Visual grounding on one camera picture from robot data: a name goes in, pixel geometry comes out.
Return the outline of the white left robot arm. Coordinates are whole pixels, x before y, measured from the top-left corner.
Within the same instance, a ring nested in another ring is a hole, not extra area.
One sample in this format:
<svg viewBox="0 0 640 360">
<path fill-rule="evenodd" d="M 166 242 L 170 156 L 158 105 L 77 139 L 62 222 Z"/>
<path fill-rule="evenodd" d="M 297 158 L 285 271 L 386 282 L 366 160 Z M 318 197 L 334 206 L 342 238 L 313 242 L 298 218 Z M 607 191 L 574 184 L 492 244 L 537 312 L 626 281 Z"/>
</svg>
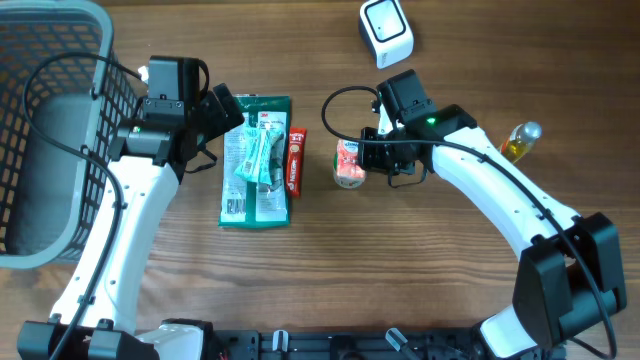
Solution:
<svg viewBox="0 0 640 360">
<path fill-rule="evenodd" d="M 155 233 L 187 163 L 241 125 L 242 111 L 224 83 L 196 103 L 151 98 L 143 111 L 113 137 L 109 182 L 75 278 L 47 321 L 24 323 L 24 359 L 212 359 L 223 347 L 202 320 L 167 319 L 138 334 L 136 312 Z"/>
</svg>

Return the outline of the light green wipes packet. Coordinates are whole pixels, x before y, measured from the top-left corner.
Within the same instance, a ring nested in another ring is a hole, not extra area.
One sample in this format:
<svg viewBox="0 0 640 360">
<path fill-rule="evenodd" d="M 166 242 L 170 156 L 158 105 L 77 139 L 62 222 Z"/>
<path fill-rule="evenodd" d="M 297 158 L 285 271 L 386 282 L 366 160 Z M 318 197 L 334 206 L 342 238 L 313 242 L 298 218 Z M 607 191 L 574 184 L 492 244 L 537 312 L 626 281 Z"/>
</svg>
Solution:
<svg viewBox="0 0 640 360">
<path fill-rule="evenodd" d="M 283 180 L 282 159 L 273 157 L 278 143 L 284 139 L 281 128 L 245 127 L 245 157 L 234 170 L 234 174 L 246 181 L 267 186 L 280 185 Z"/>
</svg>

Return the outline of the orange Kleenex tissue pack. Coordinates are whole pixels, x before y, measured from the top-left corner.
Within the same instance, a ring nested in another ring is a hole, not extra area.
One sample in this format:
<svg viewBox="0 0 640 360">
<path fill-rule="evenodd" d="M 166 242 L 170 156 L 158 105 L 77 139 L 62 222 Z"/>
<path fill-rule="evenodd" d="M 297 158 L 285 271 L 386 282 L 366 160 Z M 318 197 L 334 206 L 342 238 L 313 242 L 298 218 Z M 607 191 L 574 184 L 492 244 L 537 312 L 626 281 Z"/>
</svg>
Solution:
<svg viewBox="0 0 640 360">
<path fill-rule="evenodd" d="M 367 173 L 358 165 L 359 144 L 340 139 L 334 156 L 334 180 L 344 188 L 355 188 L 365 180 Z"/>
</svg>

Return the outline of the red Nescafe sachet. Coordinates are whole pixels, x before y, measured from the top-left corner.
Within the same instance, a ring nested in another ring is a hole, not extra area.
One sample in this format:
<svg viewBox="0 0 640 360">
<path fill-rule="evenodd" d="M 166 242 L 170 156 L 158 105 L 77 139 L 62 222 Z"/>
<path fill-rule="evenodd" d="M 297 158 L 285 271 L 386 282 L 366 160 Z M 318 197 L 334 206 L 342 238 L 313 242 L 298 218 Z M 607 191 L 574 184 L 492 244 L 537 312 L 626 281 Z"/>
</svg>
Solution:
<svg viewBox="0 0 640 360">
<path fill-rule="evenodd" d="M 307 137 L 305 128 L 291 128 L 289 133 L 286 187 L 293 197 L 299 197 L 301 193 L 301 171 L 304 159 L 304 146 Z"/>
</svg>

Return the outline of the green lidded jar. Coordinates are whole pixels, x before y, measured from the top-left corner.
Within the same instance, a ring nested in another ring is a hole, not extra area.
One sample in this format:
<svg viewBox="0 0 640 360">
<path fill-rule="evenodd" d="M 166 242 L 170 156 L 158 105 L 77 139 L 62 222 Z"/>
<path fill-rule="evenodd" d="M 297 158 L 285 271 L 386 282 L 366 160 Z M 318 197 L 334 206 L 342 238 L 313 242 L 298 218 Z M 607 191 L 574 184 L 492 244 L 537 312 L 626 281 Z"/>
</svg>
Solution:
<svg viewBox="0 0 640 360">
<path fill-rule="evenodd" d="M 336 154 L 333 160 L 333 178 L 335 182 L 346 189 L 354 189 L 361 186 L 367 177 L 367 173 L 352 156 Z"/>
</svg>

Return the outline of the yellow dish soap bottle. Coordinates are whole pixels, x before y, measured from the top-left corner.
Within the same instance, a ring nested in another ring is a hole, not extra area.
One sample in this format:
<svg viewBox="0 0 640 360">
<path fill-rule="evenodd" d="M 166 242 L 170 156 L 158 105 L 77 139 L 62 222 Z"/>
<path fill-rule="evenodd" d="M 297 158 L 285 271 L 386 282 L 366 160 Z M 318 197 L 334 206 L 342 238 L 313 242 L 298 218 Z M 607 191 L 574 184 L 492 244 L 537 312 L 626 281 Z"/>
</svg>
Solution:
<svg viewBox="0 0 640 360">
<path fill-rule="evenodd" d="M 498 150 L 511 163 L 516 163 L 533 148 L 541 135 L 542 128 L 537 122 L 520 124 L 498 147 Z"/>
</svg>

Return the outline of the green 3M gloves package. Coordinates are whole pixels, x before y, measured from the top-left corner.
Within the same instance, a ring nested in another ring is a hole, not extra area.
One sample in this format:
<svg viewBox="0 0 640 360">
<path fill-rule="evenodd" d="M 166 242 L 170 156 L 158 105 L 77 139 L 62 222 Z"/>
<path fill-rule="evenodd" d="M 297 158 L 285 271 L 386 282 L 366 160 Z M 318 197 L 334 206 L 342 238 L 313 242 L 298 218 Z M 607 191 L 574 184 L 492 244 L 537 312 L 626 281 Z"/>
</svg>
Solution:
<svg viewBox="0 0 640 360">
<path fill-rule="evenodd" d="M 241 95 L 236 98 L 244 123 L 224 135 L 224 173 L 219 225 L 249 229 L 286 226 L 290 223 L 289 196 L 286 190 L 286 149 L 291 123 L 291 100 L 288 96 Z M 245 157 L 245 127 L 273 126 L 284 131 L 273 157 L 282 159 L 283 180 L 267 186 L 246 182 L 234 174 Z"/>
</svg>

